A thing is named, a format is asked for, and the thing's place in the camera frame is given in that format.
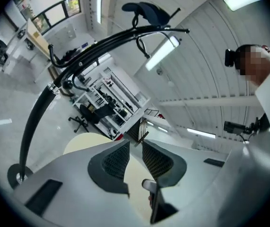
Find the desk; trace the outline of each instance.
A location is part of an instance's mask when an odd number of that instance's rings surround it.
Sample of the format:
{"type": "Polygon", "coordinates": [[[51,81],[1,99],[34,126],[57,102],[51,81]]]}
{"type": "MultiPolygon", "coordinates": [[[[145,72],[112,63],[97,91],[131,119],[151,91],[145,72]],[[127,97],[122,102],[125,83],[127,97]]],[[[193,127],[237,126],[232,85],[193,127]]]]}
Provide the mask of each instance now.
{"type": "MultiPolygon", "coordinates": [[[[109,138],[96,133],[79,134],[67,144],[63,154],[65,155],[109,142],[111,142],[109,138]]],[[[153,177],[146,168],[130,154],[130,160],[126,167],[124,177],[124,182],[128,184],[129,188],[129,200],[138,216],[149,222],[152,209],[148,200],[150,193],[141,186],[144,179],[153,179],[153,177]]]]}
{"type": "MultiPolygon", "coordinates": [[[[24,43],[25,39],[28,39],[29,41],[31,41],[33,43],[33,45],[47,58],[50,59],[50,55],[49,55],[49,43],[42,37],[42,35],[40,34],[40,32],[37,30],[37,28],[35,27],[35,25],[33,24],[33,22],[29,19],[27,21],[27,23],[22,26],[22,28],[26,27],[26,33],[25,35],[17,42],[17,44],[15,45],[14,49],[12,50],[12,52],[10,53],[6,63],[4,64],[4,66],[2,67],[2,71],[6,74],[10,74],[13,70],[13,68],[15,67],[15,63],[11,62],[11,60],[13,59],[13,55],[16,52],[16,50],[24,43]]],[[[13,38],[9,41],[8,46],[11,44],[11,42],[13,41],[13,38]]],[[[36,83],[40,76],[52,65],[51,62],[49,62],[46,67],[39,73],[39,75],[35,78],[34,82],[36,83]]]]}

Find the floor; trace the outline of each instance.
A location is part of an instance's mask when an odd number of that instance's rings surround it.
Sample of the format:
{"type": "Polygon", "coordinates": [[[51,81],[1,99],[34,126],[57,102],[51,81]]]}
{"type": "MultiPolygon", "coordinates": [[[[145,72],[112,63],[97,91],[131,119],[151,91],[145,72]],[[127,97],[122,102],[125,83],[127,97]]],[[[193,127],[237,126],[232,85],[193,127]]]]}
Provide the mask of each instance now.
{"type": "MultiPolygon", "coordinates": [[[[12,192],[7,181],[7,170],[19,160],[19,150],[23,131],[39,94],[52,81],[48,72],[34,83],[34,78],[47,64],[43,56],[37,56],[29,63],[34,52],[22,48],[17,64],[10,75],[0,68],[0,120],[11,119],[12,123],[0,125],[0,188],[12,192]]],[[[79,115],[69,98],[57,96],[50,104],[34,134],[27,166],[37,171],[62,155],[67,143],[76,135],[76,122],[69,122],[70,116],[79,115]]],[[[90,132],[100,133],[93,126],[90,132]]],[[[82,127],[77,134],[86,132],[82,127]]]]}

